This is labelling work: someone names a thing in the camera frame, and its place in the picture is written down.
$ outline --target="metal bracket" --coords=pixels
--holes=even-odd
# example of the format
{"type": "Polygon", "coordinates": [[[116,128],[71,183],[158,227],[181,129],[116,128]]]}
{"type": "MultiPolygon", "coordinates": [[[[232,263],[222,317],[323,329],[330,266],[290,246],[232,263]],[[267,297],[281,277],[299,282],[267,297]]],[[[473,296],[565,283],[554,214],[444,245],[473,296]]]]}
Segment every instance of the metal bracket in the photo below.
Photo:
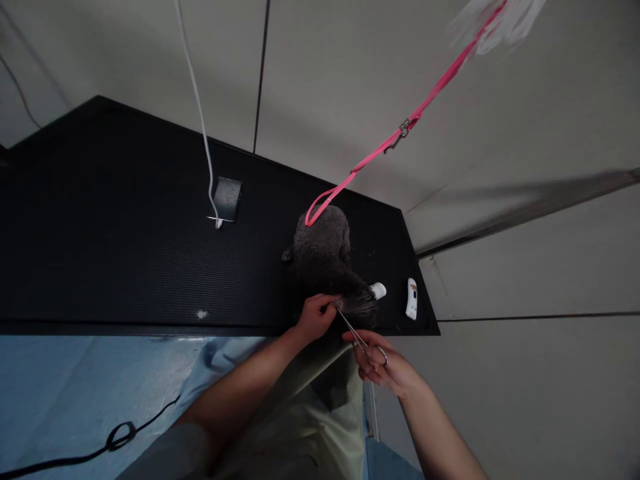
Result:
{"type": "Polygon", "coordinates": [[[409,134],[409,125],[411,124],[411,120],[406,119],[404,120],[404,122],[402,122],[402,125],[400,125],[400,130],[401,133],[400,135],[398,135],[398,138],[396,138],[395,142],[393,142],[393,145],[388,146],[387,148],[385,148],[384,154],[387,154],[387,150],[391,149],[394,150],[394,148],[396,147],[396,145],[398,145],[398,142],[400,142],[400,139],[405,138],[408,134],[409,134]]]}

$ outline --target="grooming table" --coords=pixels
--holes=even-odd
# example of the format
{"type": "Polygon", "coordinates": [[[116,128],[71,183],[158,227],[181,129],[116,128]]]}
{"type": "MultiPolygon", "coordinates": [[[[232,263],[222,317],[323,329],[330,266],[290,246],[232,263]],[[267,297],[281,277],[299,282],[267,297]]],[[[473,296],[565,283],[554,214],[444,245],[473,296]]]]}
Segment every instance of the grooming table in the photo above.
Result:
{"type": "MultiPolygon", "coordinates": [[[[243,183],[238,217],[207,218],[202,136],[96,97],[9,151],[0,187],[0,333],[277,335],[282,251],[332,187],[210,140],[216,175],[243,183]]],[[[353,269],[382,282],[378,332],[439,335],[400,210],[344,191],[353,269]],[[418,318],[404,315],[407,278],[418,318]]]]}

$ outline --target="finger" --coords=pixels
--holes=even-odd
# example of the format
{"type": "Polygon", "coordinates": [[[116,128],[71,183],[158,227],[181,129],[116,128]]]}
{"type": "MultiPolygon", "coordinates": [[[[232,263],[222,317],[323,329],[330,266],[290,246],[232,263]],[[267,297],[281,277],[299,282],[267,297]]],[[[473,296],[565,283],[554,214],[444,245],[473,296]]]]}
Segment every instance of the finger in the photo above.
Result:
{"type": "Polygon", "coordinates": [[[322,318],[326,319],[329,323],[331,323],[335,318],[336,313],[338,313],[338,310],[335,308],[334,304],[330,303],[327,305],[327,310],[322,315],[322,318]]]}
{"type": "Polygon", "coordinates": [[[364,347],[367,358],[378,365],[384,365],[387,362],[384,354],[375,347],[364,347]]]}
{"type": "Polygon", "coordinates": [[[367,375],[370,372],[375,372],[374,365],[372,365],[372,362],[367,358],[362,350],[360,350],[360,347],[358,347],[357,344],[353,346],[353,352],[355,354],[356,363],[367,375]]]}
{"type": "MultiPolygon", "coordinates": [[[[391,351],[394,351],[391,342],[376,332],[372,332],[370,330],[356,330],[356,333],[360,335],[360,338],[362,338],[367,345],[372,347],[380,345],[383,349],[386,347],[391,351]]],[[[355,337],[350,331],[344,332],[342,338],[344,341],[355,341],[355,337]]]]}
{"type": "Polygon", "coordinates": [[[320,298],[324,295],[324,293],[316,293],[314,296],[309,297],[305,300],[305,305],[308,304],[310,301],[315,300],[316,298],[320,298]]]}
{"type": "Polygon", "coordinates": [[[376,385],[379,385],[379,386],[382,386],[382,384],[384,383],[382,376],[380,376],[380,374],[374,371],[370,371],[367,374],[367,378],[368,380],[371,380],[372,382],[374,382],[376,385]]]}
{"type": "Polygon", "coordinates": [[[308,306],[313,307],[316,310],[324,307],[326,304],[340,299],[341,295],[324,295],[323,293],[307,299],[308,306]]]}

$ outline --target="dog hair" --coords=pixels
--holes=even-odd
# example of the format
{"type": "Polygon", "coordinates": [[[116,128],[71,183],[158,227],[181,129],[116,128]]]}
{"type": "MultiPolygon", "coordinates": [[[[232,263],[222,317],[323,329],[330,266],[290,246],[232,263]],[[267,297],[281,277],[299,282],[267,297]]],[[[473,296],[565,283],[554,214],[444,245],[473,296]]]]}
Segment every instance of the dog hair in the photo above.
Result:
{"type": "Polygon", "coordinates": [[[377,300],[368,284],[351,270],[350,252],[349,222],[340,208],[328,206],[310,227],[302,214],[293,244],[282,254],[282,260],[289,263],[290,294],[299,307],[316,293],[342,295],[338,307],[354,328],[373,328],[377,300]]]}

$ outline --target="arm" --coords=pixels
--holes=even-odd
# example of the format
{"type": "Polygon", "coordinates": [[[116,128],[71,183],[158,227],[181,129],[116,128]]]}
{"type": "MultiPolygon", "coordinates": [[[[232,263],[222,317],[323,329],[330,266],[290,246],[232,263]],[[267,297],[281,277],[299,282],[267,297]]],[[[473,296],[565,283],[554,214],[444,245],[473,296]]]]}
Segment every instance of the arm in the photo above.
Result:
{"type": "MultiPolygon", "coordinates": [[[[365,349],[366,356],[354,347],[358,374],[363,381],[370,380],[389,388],[400,400],[424,474],[430,473],[446,480],[487,479],[480,462],[427,382],[384,337],[366,330],[357,332],[369,345],[365,349]],[[384,355],[375,348],[376,345],[387,354],[389,363],[386,367],[384,355]]],[[[343,338],[353,341],[350,332],[343,338]]]]}
{"type": "Polygon", "coordinates": [[[305,302],[300,320],[278,340],[210,386],[176,420],[175,425],[197,423],[206,432],[215,460],[229,440],[247,424],[286,366],[312,341],[329,328],[339,297],[316,295],[305,302]],[[321,309],[327,305],[326,312],[321,309]]]}

